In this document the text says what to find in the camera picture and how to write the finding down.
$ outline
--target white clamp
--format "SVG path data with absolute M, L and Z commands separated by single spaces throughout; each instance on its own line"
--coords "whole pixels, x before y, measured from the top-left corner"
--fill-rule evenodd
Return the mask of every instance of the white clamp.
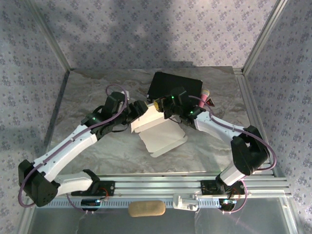
M 194 194 L 174 194 L 173 207 L 179 210 L 197 211 L 197 196 Z

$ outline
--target purple floral wallpaper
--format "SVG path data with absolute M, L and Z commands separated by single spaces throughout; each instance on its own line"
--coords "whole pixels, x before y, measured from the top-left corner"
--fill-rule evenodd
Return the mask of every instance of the purple floral wallpaper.
M 23 1 L 0 6 L 0 234 L 11 234 L 22 211 L 17 167 L 44 153 L 65 71 Z
M 278 166 L 312 233 L 312 2 L 290 0 L 247 75 Z
M 36 0 L 72 68 L 242 67 L 276 0 Z

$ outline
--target patterned wallpaper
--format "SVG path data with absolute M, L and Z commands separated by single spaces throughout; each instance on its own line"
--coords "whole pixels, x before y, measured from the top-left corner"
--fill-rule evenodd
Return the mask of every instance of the patterned wallpaper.
M 72 68 L 242 67 L 276 0 L 36 0 Z
M 11 234 L 22 211 L 17 166 L 44 153 L 65 71 L 22 1 L 0 9 L 0 234 Z
M 278 166 L 312 233 L 311 0 L 289 0 L 248 79 Z

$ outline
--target pink object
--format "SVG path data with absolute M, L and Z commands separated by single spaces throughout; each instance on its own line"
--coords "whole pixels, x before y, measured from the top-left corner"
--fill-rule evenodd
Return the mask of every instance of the pink object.
M 206 101 L 206 100 L 207 100 L 207 97 L 209 97 L 209 94 L 210 94 L 210 92 L 209 92 L 208 90 L 204 90 L 204 89 L 203 89 L 203 90 L 201 91 L 200 98 L 201 98 L 202 100 Z M 204 104 L 202 101 L 200 101 L 199 104 L 198 104 L 198 106 L 201 107 L 201 108 L 203 108 L 204 105 L 205 105 L 205 104 Z

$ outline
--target table surface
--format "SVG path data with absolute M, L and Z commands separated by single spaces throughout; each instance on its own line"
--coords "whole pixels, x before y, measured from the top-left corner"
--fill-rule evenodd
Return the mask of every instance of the table surface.
M 117 83 L 130 92 L 130 101 L 146 100 L 156 71 L 200 79 L 209 89 L 217 117 L 249 126 L 246 107 L 232 67 L 181 69 L 107 70 L 102 73 L 71 72 L 61 102 L 51 147 L 55 147 L 80 124 L 84 117 L 106 101 L 105 88 Z M 153 158 L 139 135 L 130 129 L 110 133 L 72 160 L 62 174 L 90 169 L 96 174 L 165 173 L 207 171 L 216 174 L 232 160 L 229 145 L 208 134 L 181 125 L 188 136 L 183 145 Z

